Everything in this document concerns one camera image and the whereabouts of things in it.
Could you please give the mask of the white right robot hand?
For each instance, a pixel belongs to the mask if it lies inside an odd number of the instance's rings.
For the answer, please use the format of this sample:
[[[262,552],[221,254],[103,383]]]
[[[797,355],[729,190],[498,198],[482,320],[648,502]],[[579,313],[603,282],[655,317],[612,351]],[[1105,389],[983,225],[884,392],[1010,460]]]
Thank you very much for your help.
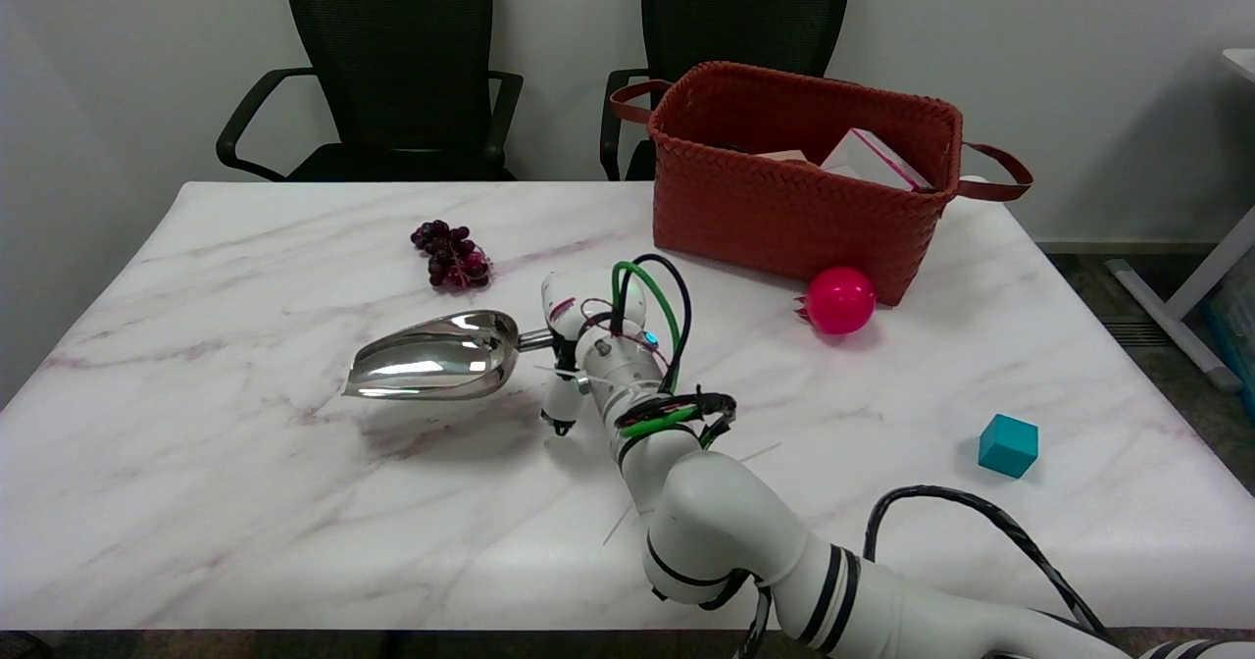
[[[541,306],[553,336],[555,365],[538,417],[566,436],[584,409],[577,377],[592,364],[589,389],[614,449],[628,443],[615,431],[619,415],[661,387],[656,340],[646,331],[648,301],[638,279],[628,284],[622,336],[610,333],[615,287],[604,269],[552,272],[541,287]]]

